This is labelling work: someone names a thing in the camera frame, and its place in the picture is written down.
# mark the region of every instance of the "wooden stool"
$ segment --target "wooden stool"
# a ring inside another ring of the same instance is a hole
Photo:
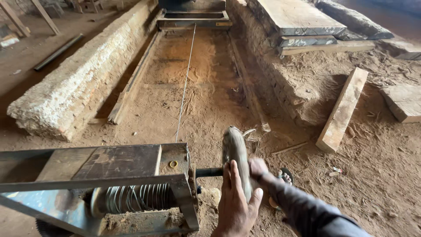
[[[79,2],[79,0],[75,0],[76,3],[76,9],[79,13],[83,14],[83,10],[85,9],[92,9],[95,11],[95,13],[98,13],[98,9],[96,6],[99,6],[99,9],[104,10],[102,7],[101,0],[82,0],[82,2]]]

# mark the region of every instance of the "sleeve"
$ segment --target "sleeve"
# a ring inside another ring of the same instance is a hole
[[[268,185],[269,194],[287,215],[286,222],[302,237],[369,237],[352,219],[338,208],[283,183]]]

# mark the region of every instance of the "yellow rubber band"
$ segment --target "yellow rubber band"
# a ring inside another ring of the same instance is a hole
[[[177,167],[177,165],[178,165],[179,163],[177,162],[177,161],[171,161],[170,162],[170,167],[171,168],[175,168],[175,167]]]

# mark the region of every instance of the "small wheel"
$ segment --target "small wheel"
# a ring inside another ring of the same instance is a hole
[[[35,219],[35,223],[37,225],[37,230],[42,237],[69,237],[73,234],[70,231],[56,227],[55,225],[40,219]]]
[[[247,149],[245,147],[242,133],[234,126],[230,126],[225,131],[224,139],[222,140],[222,165],[231,160],[235,160],[237,162],[242,190],[248,203],[251,198],[251,184],[250,170],[247,160]]]

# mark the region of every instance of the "coiled wire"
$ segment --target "coiled wire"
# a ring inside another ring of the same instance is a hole
[[[108,213],[167,210],[170,185],[168,183],[113,186],[107,189],[105,204]]]

